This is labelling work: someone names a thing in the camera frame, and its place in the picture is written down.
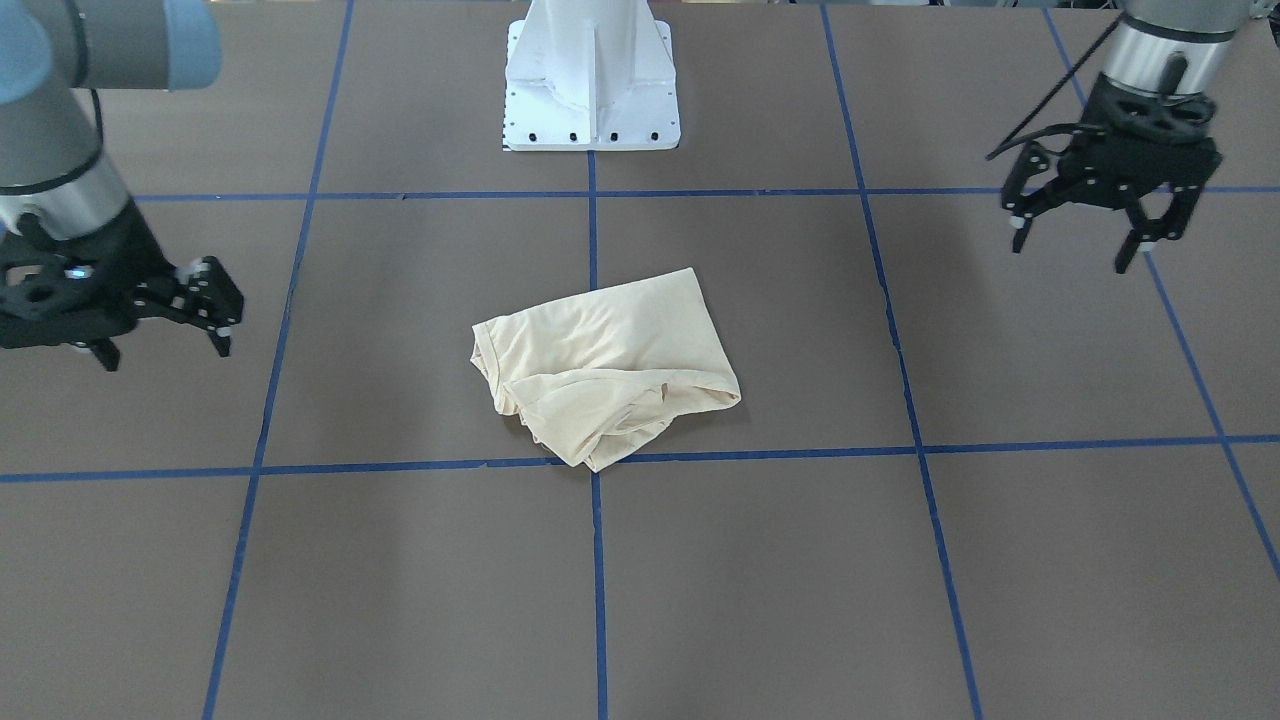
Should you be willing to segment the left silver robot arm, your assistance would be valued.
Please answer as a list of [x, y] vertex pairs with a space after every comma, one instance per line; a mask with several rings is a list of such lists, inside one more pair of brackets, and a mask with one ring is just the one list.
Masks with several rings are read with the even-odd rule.
[[1156, 243], [1184, 236], [1222, 161], [1208, 86], [1243, 24], [1247, 1], [1128, 1], [1082, 115], [1032, 132], [1019, 124], [1000, 193], [1020, 252], [1036, 218], [1065, 204], [1123, 211], [1130, 229], [1114, 260], [1124, 273]]

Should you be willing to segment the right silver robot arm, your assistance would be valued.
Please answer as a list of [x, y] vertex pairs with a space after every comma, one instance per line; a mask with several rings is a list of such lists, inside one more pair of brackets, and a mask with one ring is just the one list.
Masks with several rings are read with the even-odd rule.
[[104, 90], [211, 86], [221, 35], [205, 1], [1, 5], [4, 348], [78, 348], [108, 372], [115, 340], [161, 318], [220, 357], [244, 296], [214, 256], [172, 264], [109, 156]]

